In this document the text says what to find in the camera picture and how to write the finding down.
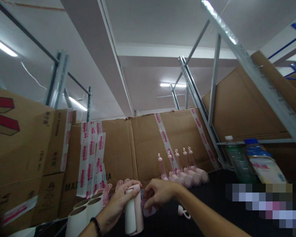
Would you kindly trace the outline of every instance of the cable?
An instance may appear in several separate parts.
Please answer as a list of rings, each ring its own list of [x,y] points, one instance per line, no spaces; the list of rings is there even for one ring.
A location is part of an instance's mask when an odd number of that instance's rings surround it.
[[[26,67],[24,66],[24,64],[23,64],[23,62],[21,62],[22,63],[22,66],[24,67],[24,69],[25,69],[25,71],[37,82],[37,84],[40,86],[40,87],[43,87],[45,90],[47,90],[47,88],[46,87],[44,87],[44,86],[42,86],[36,79],[35,79],[35,77],[33,77],[30,73],[29,73],[29,71],[26,69]]]

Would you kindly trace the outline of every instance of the fluorescent light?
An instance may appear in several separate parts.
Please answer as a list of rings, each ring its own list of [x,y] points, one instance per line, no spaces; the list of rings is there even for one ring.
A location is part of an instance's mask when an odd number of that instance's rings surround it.
[[[80,103],[78,103],[75,99],[71,98],[69,96],[69,99],[75,104],[77,105],[80,109],[84,110],[84,111],[88,111],[86,107],[83,107]]]
[[[162,87],[169,87],[170,84],[169,83],[161,83],[160,86],[162,86]],[[186,85],[177,84],[175,87],[186,87]]]
[[[0,42],[0,49],[5,51],[7,54],[9,54],[12,57],[17,57],[17,54],[15,52],[13,52],[11,49],[9,49],[7,46],[5,46],[1,42]]]
[[[186,87],[186,85],[177,84],[175,87]]]

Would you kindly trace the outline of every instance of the lint roller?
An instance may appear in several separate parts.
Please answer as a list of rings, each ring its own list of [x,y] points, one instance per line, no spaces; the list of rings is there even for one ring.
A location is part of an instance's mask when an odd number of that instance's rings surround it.
[[[135,184],[130,186],[125,193],[130,193],[131,191],[139,189],[140,185]],[[141,194],[130,200],[125,206],[125,233],[127,235],[137,235],[144,229],[144,219],[141,209]]]
[[[170,154],[170,151],[168,151],[168,158],[169,158],[170,167],[171,167],[171,171],[169,172],[169,179],[172,182],[183,184],[183,180],[179,176],[177,176],[176,172],[174,171],[173,158],[172,158],[172,155]]]
[[[191,150],[191,147],[188,147],[188,155],[189,155],[189,157],[192,161],[192,164],[193,164],[193,166],[191,166],[191,169],[201,175],[201,179],[202,179],[203,183],[207,183],[209,181],[208,174],[206,173],[205,170],[202,170],[197,167],[196,162],[195,162],[195,157],[194,157],[193,151]]]
[[[169,180],[168,177],[167,177],[167,174],[165,173],[165,168],[164,168],[164,165],[163,165],[163,160],[160,157],[160,154],[159,153],[158,153],[158,162],[159,162],[159,165],[160,165],[161,179],[162,180]]]
[[[179,175],[183,179],[183,186],[186,188],[191,188],[193,186],[193,178],[192,176],[183,172],[181,162],[180,162],[180,155],[178,153],[178,149],[175,149],[175,159],[178,163],[179,169],[176,171],[177,175]]]
[[[201,175],[191,169],[190,164],[188,163],[187,152],[185,151],[185,148],[183,148],[183,156],[184,156],[185,162],[186,162],[186,168],[183,169],[184,172],[193,177],[193,184],[194,185],[196,185],[196,186],[200,185],[201,184]]]

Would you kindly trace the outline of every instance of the table surface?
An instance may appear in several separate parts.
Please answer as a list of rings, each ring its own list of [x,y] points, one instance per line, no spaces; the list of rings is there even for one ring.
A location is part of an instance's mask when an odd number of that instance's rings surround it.
[[[251,236],[292,236],[291,229],[278,228],[276,221],[259,217],[259,211],[246,210],[245,202],[232,202],[226,198],[225,184],[238,183],[234,172],[218,170],[209,173],[209,177],[209,183],[192,187],[189,191],[224,218]],[[178,205],[177,201],[172,200],[154,215],[144,217],[145,229],[137,236],[203,236],[193,219],[187,220],[178,215]],[[55,236],[57,233],[57,236],[65,236],[65,228],[59,231],[65,223],[66,220],[63,220],[42,226],[35,236]],[[124,214],[105,236],[127,236]]]

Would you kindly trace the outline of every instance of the bracelet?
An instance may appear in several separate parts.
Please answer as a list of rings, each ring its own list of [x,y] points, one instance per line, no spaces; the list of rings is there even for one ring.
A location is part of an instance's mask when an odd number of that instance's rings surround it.
[[[102,233],[101,233],[100,226],[99,226],[97,219],[95,217],[92,217],[90,222],[94,222],[95,227],[96,227],[96,231],[98,232],[98,237],[102,237]]]

